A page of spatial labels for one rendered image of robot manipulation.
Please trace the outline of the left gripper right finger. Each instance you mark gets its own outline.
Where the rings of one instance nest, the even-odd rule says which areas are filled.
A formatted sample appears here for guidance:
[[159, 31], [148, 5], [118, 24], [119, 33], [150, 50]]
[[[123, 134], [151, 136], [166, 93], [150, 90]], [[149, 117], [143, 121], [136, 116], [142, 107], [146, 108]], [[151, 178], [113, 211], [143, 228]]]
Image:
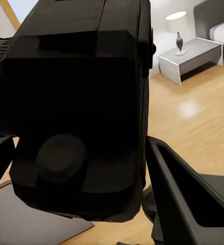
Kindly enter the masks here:
[[164, 245], [224, 245], [224, 197], [165, 141], [147, 136], [145, 157]]

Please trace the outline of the camera tripod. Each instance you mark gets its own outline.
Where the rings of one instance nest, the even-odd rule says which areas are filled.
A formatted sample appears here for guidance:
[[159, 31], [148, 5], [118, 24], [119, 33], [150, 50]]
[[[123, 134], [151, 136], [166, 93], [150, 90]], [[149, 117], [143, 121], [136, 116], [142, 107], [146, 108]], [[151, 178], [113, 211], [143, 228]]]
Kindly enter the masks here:
[[[199, 174], [203, 179], [205, 179], [218, 193], [224, 197], [224, 176], [217, 175], [205, 175]], [[159, 216], [157, 212], [156, 202], [153, 194], [152, 184], [144, 190], [142, 195], [141, 204], [146, 216], [153, 223], [153, 230], [151, 238], [156, 245], [164, 245], [163, 234], [161, 230], [161, 225], [159, 221]], [[116, 245], [128, 245], [122, 242], [116, 243]]]

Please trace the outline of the digital camera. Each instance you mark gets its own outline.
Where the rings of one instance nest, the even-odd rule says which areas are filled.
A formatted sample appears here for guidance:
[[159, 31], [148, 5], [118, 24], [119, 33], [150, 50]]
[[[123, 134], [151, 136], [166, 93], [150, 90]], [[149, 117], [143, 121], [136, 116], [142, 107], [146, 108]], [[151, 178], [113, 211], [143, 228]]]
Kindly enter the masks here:
[[150, 0], [39, 0], [0, 38], [0, 138], [29, 207], [125, 223], [146, 186]]

